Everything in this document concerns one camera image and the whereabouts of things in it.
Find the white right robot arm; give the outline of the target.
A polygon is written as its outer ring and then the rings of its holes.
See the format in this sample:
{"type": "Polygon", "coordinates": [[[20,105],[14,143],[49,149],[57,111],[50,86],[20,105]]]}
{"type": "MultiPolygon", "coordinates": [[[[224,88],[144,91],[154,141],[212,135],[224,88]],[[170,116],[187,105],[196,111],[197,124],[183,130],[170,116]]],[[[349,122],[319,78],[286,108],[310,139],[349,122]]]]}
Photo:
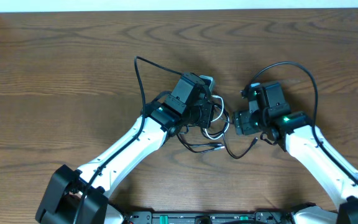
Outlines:
{"type": "Polygon", "coordinates": [[[358,170],[328,143],[314,120],[292,112],[277,82],[252,83],[241,95],[249,102],[233,114],[238,135],[259,133],[259,139],[298,160],[329,195],[337,211],[315,204],[294,208],[282,223],[358,223],[358,170]]]}

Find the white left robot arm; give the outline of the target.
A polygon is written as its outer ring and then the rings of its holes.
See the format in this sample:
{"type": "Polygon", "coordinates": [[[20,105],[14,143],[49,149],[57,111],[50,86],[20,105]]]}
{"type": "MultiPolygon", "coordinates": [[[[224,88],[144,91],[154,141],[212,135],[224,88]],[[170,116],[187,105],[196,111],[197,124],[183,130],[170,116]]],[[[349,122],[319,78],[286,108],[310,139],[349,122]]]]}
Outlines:
{"type": "Polygon", "coordinates": [[[185,72],[173,91],[147,103],[123,137],[76,170],[62,165],[48,183],[35,214],[39,223],[123,223],[109,204],[119,183],[184,126],[207,128],[213,118],[212,77],[185,72]]]}

